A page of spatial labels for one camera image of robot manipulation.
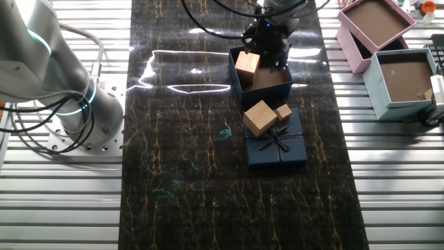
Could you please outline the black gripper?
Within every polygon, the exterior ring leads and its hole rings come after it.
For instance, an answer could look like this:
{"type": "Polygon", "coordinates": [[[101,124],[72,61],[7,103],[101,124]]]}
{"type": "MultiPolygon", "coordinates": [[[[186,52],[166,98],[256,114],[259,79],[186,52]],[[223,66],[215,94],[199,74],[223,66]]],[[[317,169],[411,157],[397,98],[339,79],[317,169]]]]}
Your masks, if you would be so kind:
{"type": "Polygon", "coordinates": [[[286,25],[274,25],[264,18],[258,19],[258,27],[248,27],[242,34],[245,52],[253,52],[256,47],[260,51],[273,52],[271,72],[283,70],[291,45],[288,42],[290,30],[286,25]]]}

